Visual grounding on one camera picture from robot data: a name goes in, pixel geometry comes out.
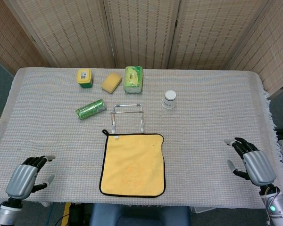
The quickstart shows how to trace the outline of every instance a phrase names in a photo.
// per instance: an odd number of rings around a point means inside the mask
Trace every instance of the table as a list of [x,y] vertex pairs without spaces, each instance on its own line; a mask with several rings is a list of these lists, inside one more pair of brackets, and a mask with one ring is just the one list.
[[[243,137],[264,150],[283,191],[283,165],[276,145],[266,93],[257,74],[242,71],[144,70],[141,94],[125,94],[123,82],[113,94],[101,90],[108,73],[92,69],[93,87],[76,83],[77,68],[22,68],[13,81],[0,121],[0,201],[15,169],[30,156],[56,155],[37,182],[51,173],[52,184],[28,200],[98,202],[224,208],[263,208],[259,188],[236,177],[231,159],[243,163],[225,138]],[[176,106],[162,107],[164,92],[177,93]],[[86,120],[75,110],[102,98],[108,109]],[[164,136],[166,191],[157,198],[105,196],[99,191],[110,112],[115,104],[142,104],[145,132]],[[139,118],[117,115],[118,133],[139,132]]]

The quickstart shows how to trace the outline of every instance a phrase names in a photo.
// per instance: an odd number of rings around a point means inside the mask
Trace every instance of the green cylinder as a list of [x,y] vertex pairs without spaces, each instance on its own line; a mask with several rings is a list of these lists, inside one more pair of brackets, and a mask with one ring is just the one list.
[[90,116],[93,116],[97,113],[105,111],[107,108],[102,99],[95,101],[91,104],[88,104],[84,107],[77,109],[75,112],[79,119],[86,119]]

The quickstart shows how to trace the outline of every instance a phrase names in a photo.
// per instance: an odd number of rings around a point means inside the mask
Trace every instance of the yellow container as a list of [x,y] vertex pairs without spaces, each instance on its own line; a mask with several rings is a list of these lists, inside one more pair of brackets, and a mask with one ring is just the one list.
[[92,87],[92,72],[90,68],[79,69],[76,75],[77,83],[81,85],[82,88]]

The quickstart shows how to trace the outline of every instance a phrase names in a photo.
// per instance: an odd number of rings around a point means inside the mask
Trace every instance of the yellow sponge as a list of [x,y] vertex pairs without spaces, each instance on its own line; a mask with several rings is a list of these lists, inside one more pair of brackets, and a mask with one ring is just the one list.
[[111,73],[102,83],[102,89],[108,93],[113,93],[119,83],[122,81],[122,77],[119,74]]

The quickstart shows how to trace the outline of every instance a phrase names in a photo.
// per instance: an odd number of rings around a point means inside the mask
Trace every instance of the woven screen panel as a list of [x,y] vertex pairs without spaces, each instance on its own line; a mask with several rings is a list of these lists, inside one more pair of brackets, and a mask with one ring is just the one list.
[[57,67],[115,67],[103,4],[16,0]]
[[283,86],[283,0],[272,2],[229,69],[256,72],[271,95]]
[[21,67],[48,67],[30,38],[0,0],[0,63],[12,74]]
[[176,0],[105,0],[119,68],[166,69],[174,34]]
[[170,69],[224,69],[267,0],[183,0]]

